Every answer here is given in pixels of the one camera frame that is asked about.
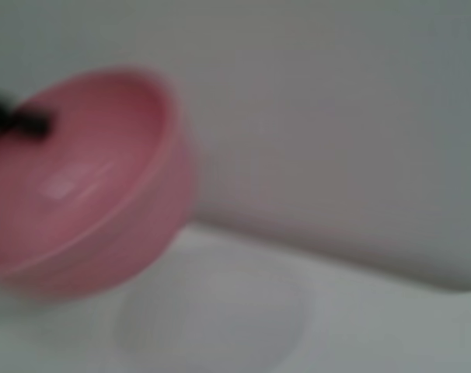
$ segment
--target white wall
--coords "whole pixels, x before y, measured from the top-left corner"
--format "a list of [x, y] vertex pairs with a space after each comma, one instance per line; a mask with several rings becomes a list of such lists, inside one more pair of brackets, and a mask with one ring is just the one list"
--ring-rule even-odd
[[471, 287], [471, 1], [0, 0], [0, 88], [154, 66], [200, 211]]

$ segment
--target white surface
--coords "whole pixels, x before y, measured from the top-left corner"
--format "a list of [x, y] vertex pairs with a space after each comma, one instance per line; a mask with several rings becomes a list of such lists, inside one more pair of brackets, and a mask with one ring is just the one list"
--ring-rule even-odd
[[0, 0], [0, 88], [129, 62], [187, 103], [204, 216], [471, 287], [471, 0]]
[[471, 373], [471, 294], [193, 225], [121, 289], [0, 319], [1, 373], [115, 373], [120, 364], [138, 373]]

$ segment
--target pink bowl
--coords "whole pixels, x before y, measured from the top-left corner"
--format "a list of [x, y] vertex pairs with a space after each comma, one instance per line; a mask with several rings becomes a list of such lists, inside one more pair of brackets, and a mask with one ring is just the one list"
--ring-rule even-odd
[[194, 199], [193, 157], [161, 79], [98, 71], [23, 106], [57, 117], [46, 141], [0, 139], [0, 284], [82, 297], [156, 260]]

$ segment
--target black handle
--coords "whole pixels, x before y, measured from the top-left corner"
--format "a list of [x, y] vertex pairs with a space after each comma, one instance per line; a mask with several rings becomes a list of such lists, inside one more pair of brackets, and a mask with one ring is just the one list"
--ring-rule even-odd
[[52, 120], [53, 116], [40, 108], [12, 111], [0, 100], [0, 135], [15, 130], [31, 138], [46, 138], [51, 132]]

